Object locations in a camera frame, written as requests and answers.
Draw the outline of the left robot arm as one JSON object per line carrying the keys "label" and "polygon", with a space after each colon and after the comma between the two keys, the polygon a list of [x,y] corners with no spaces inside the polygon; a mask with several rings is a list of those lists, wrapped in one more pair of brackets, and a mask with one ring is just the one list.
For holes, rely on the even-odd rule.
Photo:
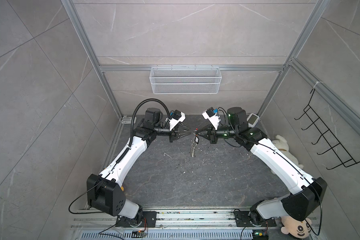
{"label": "left robot arm", "polygon": [[161,122],[163,113],[160,109],[148,108],[139,126],[131,123],[129,140],[117,157],[98,175],[92,174],[87,179],[87,191],[84,195],[87,196],[88,205],[97,209],[98,213],[141,221],[142,207],[127,200],[122,190],[123,182],[134,163],[156,137],[167,136],[170,142],[180,137],[179,126],[186,119],[185,113],[179,110],[169,111],[159,99],[143,100],[135,108],[132,117],[135,118],[139,109],[149,102],[158,103],[164,108],[167,116],[165,121]]}

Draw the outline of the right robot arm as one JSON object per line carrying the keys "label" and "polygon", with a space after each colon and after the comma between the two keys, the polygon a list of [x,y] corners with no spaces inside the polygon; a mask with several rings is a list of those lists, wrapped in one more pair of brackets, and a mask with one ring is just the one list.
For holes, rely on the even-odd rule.
{"label": "right robot arm", "polygon": [[327,183],[322,178],[313,178],[283,154],[268,138],[256,128],[259,116],[247,115],[241,107],[225,111],[223,108],[209,108],[202,113],[210,124],[195,131],[216,144],[219,139],[234,139],[240,146],[257,156],[286,185],[289,194],[272,200],[263,200],[250,208],[249,218],[254,226],[259,226],[274,217],[291,217],[309,224],[307,217],[322,207]]}

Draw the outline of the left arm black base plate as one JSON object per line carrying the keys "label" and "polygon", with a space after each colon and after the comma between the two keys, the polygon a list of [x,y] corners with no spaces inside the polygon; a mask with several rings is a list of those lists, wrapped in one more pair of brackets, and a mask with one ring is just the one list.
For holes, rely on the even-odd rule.
{"label": "left arm black base plate", "polygon": [[154,228],[157,221],[157,212],[148,211],[148,212],[139,212],[134,219],[129,219],[126,217],[121,217],[116,224],[116,227],[124,228]]}

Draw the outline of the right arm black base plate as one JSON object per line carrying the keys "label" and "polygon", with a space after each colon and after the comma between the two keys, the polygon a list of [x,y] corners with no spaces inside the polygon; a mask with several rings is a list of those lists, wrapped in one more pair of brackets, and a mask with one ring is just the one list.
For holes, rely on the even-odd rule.
{"label": "right arm black base plate", "polygon": [[274,218],[264,220],[251,211],[233,211],[234,220],[237,227],[276,227],[277,223]]}

